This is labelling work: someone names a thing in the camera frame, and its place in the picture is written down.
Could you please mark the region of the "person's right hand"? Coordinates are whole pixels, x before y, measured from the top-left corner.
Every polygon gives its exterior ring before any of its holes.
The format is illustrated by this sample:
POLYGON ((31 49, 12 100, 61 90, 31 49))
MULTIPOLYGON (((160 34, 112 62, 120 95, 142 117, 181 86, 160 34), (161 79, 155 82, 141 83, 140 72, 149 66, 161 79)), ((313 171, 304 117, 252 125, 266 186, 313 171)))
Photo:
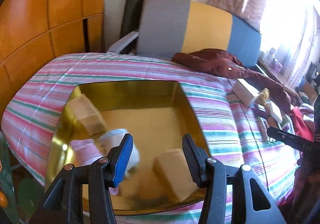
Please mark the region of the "person's right hand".
POLYGON ((293 186, 293 193, 295 196, 300 195, 306 182, 313 184, 313 183, 319 183, 319 180, 320 180, 319 170, 314 171, 309 176, 306 176, 302 171, 300 161, 301 161, 301 159, 299 159, 297 161, 297 165, 299 166, 299 168, 297 168, 295 171, 295 181, 294 181, 294 186, 293 186))

